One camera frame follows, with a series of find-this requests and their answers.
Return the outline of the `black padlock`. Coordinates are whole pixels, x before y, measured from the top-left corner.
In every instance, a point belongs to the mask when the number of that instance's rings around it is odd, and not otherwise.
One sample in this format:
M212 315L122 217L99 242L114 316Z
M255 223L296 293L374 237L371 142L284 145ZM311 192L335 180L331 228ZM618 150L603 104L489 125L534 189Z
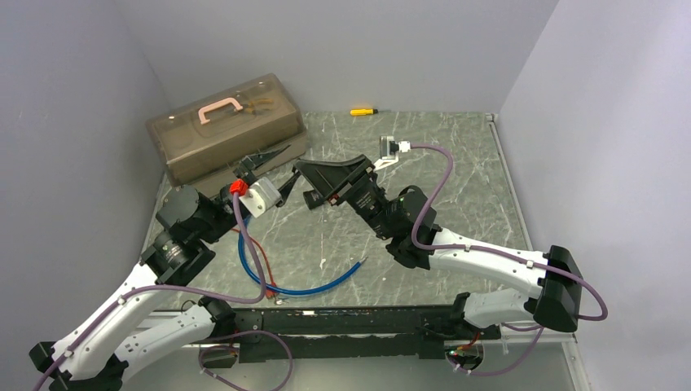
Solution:
M302 193L306 207L309 210L317 209L323 205L323 197L316 190L304 191Z

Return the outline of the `blue cable lock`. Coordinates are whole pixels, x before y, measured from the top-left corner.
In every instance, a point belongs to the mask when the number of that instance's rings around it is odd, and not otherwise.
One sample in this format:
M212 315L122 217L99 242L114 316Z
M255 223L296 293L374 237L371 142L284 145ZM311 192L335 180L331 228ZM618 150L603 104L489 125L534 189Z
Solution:
M246 275L260 283L260 275L253 264L249 248L254 247L262 264L269 297L316 297L332 292L351 280L368 260L366 255L349 258L343 266L330 269L327 258L316 258L299 253L279 254L277 246L262 246L254 235L244 237L237 233L237 255Z

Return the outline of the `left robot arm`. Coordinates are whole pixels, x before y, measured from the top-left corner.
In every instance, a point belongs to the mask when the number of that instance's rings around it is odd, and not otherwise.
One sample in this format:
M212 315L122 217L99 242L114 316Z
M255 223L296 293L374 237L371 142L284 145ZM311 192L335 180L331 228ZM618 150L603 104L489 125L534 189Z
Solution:
M122 285L83 324L29 353L39 386L51 390L118 390L135 373L183 345L227 340L236 329L236 297L202 289L192 280L214 259L211 245L233 229L246 232L247 217L281 206L298 172L276 186L258 175L269 153L249 155L235 181L208 197L191 186L171 189L156 214L162 231L140 256ZM198 302L172 321L136 327L174 292L193 292Z

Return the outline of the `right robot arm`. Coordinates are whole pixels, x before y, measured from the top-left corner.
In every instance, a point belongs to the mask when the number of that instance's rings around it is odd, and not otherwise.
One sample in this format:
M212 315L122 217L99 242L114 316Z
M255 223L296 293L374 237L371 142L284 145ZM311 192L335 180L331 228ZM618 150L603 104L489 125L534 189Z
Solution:
M344 162L298 160L294 169L311 185L310 208L347 203L386 241L387 252L409 269L463 271L505 286L456 297L449 327L459 338L499 323L532 320L557 332L578 328L582 275L567 248L522 251L463 237L439 226L436 211L423 211L427 196L416 186L387 199L364 155Z

